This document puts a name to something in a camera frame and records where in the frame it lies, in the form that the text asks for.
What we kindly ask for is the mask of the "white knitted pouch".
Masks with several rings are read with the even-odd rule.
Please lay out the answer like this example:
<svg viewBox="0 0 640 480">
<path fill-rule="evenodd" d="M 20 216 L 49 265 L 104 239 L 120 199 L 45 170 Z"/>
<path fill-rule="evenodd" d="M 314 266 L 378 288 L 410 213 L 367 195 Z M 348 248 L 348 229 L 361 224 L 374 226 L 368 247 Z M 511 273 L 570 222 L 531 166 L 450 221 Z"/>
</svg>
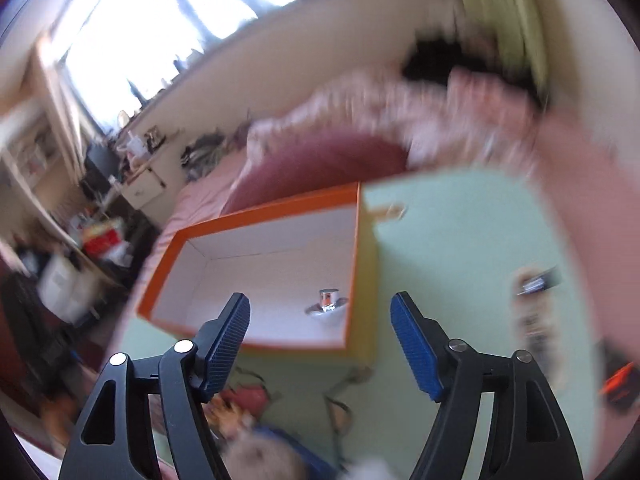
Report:
<svg viewBox="0 0 640 480">
<path fill-rule="evenodd" d="M 299 480 L 308 474 L 303 459 L 285 442 L 260 434 L 233 441 L 222 453 L 233 480 Z"/>
</svg>

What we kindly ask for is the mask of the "red small pouch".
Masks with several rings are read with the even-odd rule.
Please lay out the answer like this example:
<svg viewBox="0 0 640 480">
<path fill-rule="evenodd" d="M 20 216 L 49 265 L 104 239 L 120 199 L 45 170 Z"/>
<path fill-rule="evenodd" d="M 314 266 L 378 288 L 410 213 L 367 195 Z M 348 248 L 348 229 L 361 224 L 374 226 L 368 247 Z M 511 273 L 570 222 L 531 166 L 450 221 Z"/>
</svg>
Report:
<svg viewBox="0 0 640 480">
<path fill-rule="evenodd" d="M 269 391 L 264 385 L 239 385 L 235 388 L 225 388 L 219 393 L 222 400 L 236 405 L 243 411 L 249 412 L 254 418 L 262 417 L 271 401 Z"/>
</svg>

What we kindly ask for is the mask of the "blue tin case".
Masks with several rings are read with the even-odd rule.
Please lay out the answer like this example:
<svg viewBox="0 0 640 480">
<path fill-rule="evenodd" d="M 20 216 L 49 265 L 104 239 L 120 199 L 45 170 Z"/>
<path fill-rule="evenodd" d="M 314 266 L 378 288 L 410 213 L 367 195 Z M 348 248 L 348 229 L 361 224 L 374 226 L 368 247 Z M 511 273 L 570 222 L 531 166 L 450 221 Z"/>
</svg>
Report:
<svg viewBox="0 0 640 480">
<path fill-rule="evenodd" d="M 262 425 L 256 426 L 254 433 L 262 437 L 277 439 L 292 448 L 302 460 L 308 479 L 335 480 L 337 478 L 338 470 L 333 465 L 315 452 L 312 452 L 310 448 L 303 445 L 303 443 L 292 436 L 292 434 L 288 434 L 286 431 L 276 427 Z"/>
</svg>

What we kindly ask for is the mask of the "red snack package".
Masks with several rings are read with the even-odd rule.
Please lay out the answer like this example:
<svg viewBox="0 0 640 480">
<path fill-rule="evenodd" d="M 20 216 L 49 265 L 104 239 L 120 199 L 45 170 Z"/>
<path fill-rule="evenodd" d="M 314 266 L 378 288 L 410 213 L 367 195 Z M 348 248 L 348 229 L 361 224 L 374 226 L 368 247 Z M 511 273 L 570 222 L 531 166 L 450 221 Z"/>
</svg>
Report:
<svg viewBox="0 0 640 480">
<path fill-rule="evenodd" d="M 122 218 L 114 218 L 86 226 L 81 231 L 82 251 L 91 258 L 99 258 L 125 240 Z"/>
</svg>

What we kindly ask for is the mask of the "small metal cup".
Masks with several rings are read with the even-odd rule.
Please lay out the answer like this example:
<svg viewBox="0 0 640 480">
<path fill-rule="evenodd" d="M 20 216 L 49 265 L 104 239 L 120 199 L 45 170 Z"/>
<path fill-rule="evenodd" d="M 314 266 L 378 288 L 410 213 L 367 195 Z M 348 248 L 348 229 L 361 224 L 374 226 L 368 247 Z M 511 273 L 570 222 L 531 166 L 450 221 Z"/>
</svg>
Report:
<svg viewBox="0 0 640 480">
<path fill-rule="evenodd" d="M 324 288 L 319 290 L 319 301 L 306 307 L 305 314 L 313 318 L 320 318 L 320 316 L 328 316 L 341 311 L 346 304 L 348 304 L 348 298 L 343 296 L 338 288 Z"/>
</svg>

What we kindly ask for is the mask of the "white drawer cabinet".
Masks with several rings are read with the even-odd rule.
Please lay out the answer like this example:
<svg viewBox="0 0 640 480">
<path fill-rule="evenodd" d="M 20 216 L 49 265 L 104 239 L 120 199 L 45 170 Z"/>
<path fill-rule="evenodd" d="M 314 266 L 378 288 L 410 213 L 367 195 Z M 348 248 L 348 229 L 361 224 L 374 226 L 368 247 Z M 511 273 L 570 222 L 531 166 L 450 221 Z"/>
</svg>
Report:
<svg viewBox="0 0 640 480">
<path fill-rule="evenodd" d="M 122 187 L 122 197 L 134 209 L 140 210 L 166 190 L 166 183 L 152 167 L 142 169 Z"/>
</svg>

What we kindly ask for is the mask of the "orange cardboard box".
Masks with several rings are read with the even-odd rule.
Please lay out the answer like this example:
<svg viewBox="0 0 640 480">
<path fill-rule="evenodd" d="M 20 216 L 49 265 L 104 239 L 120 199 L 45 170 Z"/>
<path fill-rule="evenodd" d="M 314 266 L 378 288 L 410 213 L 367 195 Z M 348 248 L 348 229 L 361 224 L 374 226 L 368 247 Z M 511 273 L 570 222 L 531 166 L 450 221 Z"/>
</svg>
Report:
<svg viewBox="0 0 640 480">
<path fill-rule="evenodd" d="M 313 318 L 319 290 L 348 304 Z M 227 214 L 175 232 L 137 314 L 191 337 L 235 292 L 250 300 L 243 349 L 254 356 L 370 365 L 378 331 L 378 244 L 358 184 Z"/>
</svg>

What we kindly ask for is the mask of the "pink floral quilt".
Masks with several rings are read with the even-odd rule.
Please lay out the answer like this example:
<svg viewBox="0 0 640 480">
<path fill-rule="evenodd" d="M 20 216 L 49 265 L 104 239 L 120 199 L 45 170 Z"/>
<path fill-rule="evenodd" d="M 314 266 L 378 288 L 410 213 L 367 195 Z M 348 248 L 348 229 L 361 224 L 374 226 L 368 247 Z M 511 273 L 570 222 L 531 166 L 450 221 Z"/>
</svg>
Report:
<svg viewBox="0 0 640 480">
<path fill-rule="evenodd" d="M 457 67 L 441 86 L 405 80 L 385 66 L 360 68 L 283 115 L 254 122 L 241 174 L 286 148 L 344 130 L 404 148 L 411 169 L 495 167 L 532 178 L 540 169 L 537 118 L 527 93 L 494 74 Z"/>
</svg>

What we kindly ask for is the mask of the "black clothes pile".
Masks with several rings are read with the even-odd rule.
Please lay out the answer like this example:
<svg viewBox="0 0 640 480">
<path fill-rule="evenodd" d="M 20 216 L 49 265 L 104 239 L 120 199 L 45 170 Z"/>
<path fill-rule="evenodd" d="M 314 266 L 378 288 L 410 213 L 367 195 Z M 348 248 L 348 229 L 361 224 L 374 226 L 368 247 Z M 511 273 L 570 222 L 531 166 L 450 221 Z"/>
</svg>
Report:
<svg viewBox="0 0 640 480">
<path fill-rule="evenodd" d="M 524 90 L 536 107 L 544 105 L 530 70 L 507 70 L 499 61 L 492 60 L 491 55 L 474 52 L 459 39 L 417 36 L 400 72 L 408 81 L 427 81 L 447 87 L 450 74 L 457 68 L 497 76 L 506 84 Z"/>
</svg>

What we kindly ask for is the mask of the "yellow-green curtain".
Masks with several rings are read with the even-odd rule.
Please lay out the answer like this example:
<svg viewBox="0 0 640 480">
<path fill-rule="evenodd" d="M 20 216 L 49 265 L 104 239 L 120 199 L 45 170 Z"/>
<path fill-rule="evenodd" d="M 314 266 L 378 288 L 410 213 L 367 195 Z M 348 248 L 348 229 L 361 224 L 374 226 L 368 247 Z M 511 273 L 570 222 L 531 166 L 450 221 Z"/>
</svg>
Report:
<svg viewBox="0 0 640 480">
<path fill-rule="evenodd" d="M 544 30 L 535 0 L 462 0 L 466 14 L 490 29 L 497 39 L 502 65 L 529 72 L 536 89 L 547 90 L 549 64 Z"/>
</svg>

